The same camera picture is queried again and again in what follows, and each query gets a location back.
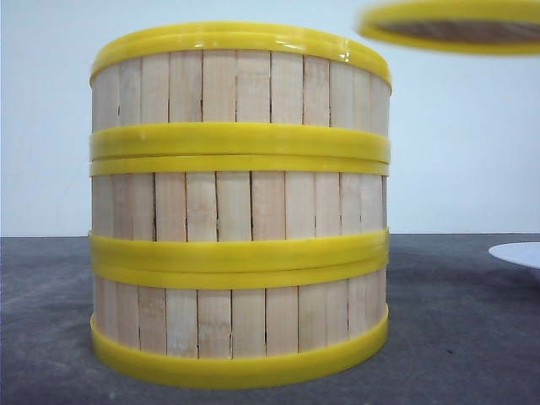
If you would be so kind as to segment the white plate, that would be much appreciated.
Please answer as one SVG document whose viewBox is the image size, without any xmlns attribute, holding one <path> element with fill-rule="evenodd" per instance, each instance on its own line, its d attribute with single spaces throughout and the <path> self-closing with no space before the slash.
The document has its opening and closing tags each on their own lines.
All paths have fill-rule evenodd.
<svg viewBox="0 0 540 405">
<path fill-rule="evenodd" d="M 540 243 L 538 241 L 515 242 L 492 246 L 489 248 L 489 254 L 502 261 L 531 269 L 539 269 Z"/>
</svg>

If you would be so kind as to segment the yellow bamboo steamer lid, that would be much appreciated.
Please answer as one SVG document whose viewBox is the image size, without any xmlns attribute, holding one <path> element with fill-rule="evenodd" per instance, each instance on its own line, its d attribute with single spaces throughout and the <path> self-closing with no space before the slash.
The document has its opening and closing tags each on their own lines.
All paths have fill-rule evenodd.
<svg viewBox="0 0 540 405">
<path fill-rule="evenodd" d="M 436 51 L 537 55 L 539 2 L 392 1 L 362 12 L 357 32 Z"/>
</svg>

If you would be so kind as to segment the bamboo steamer basket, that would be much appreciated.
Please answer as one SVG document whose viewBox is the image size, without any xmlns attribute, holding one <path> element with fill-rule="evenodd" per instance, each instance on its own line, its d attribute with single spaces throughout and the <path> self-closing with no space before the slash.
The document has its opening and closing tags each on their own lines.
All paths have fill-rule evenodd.
<svg viewBox="0 0 540 405">
<path fill-rule="evenodd" d="M 93 176 L 287 170 L 385 175 L 385 60 L 339 35 L 199 22 L 124 35 L 90 75 Z"/>
<path fill-rule="evenodd" d="M 94 351 L 115 370 L 197 388 L 277 386 L 331 375 L 387 339 L 386 260 L 328 283 L 163 289 L 94 279 Z"/>
<path fill-rule="evenodd" d="M 388 260 L 380 175 L 144 170 L 92 186 L 92 266 L 108 279 L 307 284 Z"/>
</svg>

